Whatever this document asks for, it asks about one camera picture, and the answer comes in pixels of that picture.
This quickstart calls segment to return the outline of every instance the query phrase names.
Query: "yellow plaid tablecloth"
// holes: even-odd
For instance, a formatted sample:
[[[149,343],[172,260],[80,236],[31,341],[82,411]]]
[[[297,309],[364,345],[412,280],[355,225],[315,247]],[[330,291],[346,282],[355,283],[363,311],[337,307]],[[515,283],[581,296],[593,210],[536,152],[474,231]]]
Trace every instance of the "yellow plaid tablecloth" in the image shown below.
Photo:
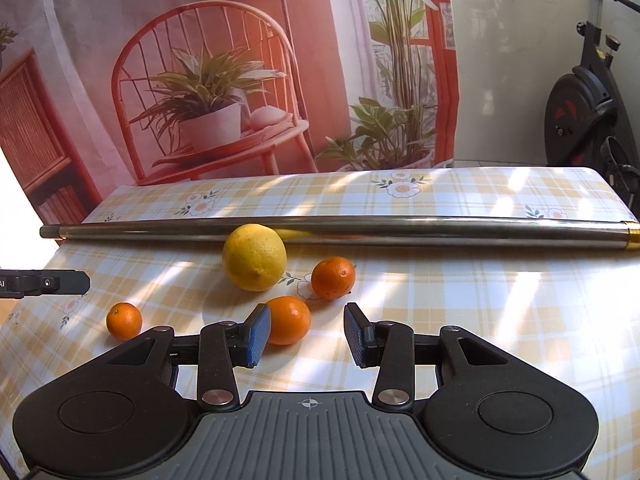
[[[87,222],[214,216],[432,214],[623,221],[633,216],[593,171],[468,168],[269,176],[123,187]],[[49,267],[85,270],[82,298],[22,300],[0,329],[0,446],[26,473],[11,421],[24,396],[112,348],[104,317],[118,301],[143,314],[143,330],[168,324],[179,335],[222,319],[243,320],[259,302],[299,294],[312,309],[300,343],[267,348],[254,370],[236,368],[251,389],[372,391],[377,370],[360,370],[342,333],[342,300],[318,300],[309,275],[326,256],[356,263],[348,297],[369,319],[393,319],[418,333],[456,324],[581,391],[600,435],[585,473],[640,477],[640,258],[623,252],[301,247],[288,249],[283,280],[264,293],[233,287],[214,244],[65,243]],[[195,370],[178,390],[193,397]],[[416,370],[417,395],[436,388]]]

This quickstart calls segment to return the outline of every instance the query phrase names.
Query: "white wall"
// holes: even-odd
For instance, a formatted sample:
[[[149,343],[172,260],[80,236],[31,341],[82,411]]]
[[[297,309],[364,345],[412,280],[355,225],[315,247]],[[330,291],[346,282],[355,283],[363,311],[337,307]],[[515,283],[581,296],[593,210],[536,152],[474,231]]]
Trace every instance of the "white wall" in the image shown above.
[[[580,63],[589,0],[452,0],[460,78],[456,160],[546,164],[556,80]]]
[[[40,238],[42,222],[0,151],[0,267],[41,269],[56,252],[53,240]]]

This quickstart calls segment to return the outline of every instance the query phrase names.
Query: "red chair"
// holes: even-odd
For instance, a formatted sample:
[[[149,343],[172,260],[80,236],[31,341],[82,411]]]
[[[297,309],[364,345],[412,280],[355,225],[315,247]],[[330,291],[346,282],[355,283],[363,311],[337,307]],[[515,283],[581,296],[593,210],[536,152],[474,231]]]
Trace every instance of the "red chair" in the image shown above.
[[[244,47],[264,67],[283,72],[283,78],[262,83],[264,92],[251,94],[251,110],[271,105],[288,112],[275,126],[250,132],[241,140],[196,152],[185,145],[178,128],[158,134],[148,120],[132,121],[158,101],[149,76],[179,72],[174,48],[199,56]],[[309,124],[300,118],[294,78],[298,67],[289,40],[280,25],[255,7],[238,2],[209,0],[176,7],[147,23],[129,40],[113,68],[111,94],[124,141],[136,173],[137,184],[165,184],[198,179],[204,173],[260,159],[265,174],[279,174],[275,150],[293,140],[306,170],[317,173],[312,155]]]

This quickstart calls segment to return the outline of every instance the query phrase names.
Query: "tall plant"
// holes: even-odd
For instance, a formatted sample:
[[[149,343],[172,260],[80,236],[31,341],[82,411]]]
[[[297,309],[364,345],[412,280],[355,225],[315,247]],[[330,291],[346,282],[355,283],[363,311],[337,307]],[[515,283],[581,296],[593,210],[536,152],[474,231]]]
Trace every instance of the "tall plant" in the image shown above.
[[[428,141],[428,136],[422,131],[424,110],[428,108],[423,104],[422,63],[412,48],[412,31],[424,21],[425,6],[434,10],[437,7],[431,0],[373,2],[380,18],[369,23],[369,30],[372,40],[389,47],[389,65],[379,59],[377,65],[396,107],[385,108],[372,99],[361,98],[351,107],[360,123],[356,133],[339,141],[327,139],[329,148],[321,155],[342,158],[356,169],[398,168],[419,160]],[[376,127],[376,136],[364,133],[363,126],[367,127],[363,123],[366,122],[364,117],[371,115],[372,106],[384,116],[401,120]]]

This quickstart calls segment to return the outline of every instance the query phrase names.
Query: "chair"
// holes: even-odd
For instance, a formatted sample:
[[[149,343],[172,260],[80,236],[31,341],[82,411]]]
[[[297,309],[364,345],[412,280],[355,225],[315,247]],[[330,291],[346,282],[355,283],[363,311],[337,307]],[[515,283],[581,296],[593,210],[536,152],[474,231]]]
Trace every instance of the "chair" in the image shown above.
[[[33,49],[0,75],[0,149],[44,224],[76,224],[102,201],[50,98]]]
[[[285,121],[238,142],[197,153],[174,127],[159,134],[158,124],[132,121],[158,101],[149,76],[180,72],[175,48],[199,56],[245,48],[252,59],[285,76],[262,83],[263,92],[250,94],[250,110],[272,105],[288,112]],[[124,141],[139,186],[194,180],[209,171],[262,160],[265,174],[279,174],[275,150],[294,140],[307,171],[318,172],[308,136],[309,124],[300,118],[294,78],[298,67],[289,40],[280,25],[266,13],[239,2],[209,0],[176,7],[156,17],[126,44],[113,68],[111,94]]]

